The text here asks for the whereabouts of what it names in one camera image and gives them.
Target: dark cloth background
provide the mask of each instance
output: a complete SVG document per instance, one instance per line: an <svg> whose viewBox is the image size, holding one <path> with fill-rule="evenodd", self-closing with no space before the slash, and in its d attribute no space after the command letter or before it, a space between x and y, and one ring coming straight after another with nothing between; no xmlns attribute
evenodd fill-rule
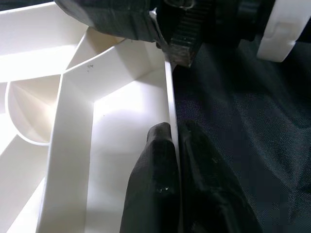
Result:
<svg viewBox="0 0 311 233"><path fill-rule="evenodd" d="M235 175L264 233L311 232L311 45L283 63L203 45L173 73L177 119L194 120Z"/></svg>

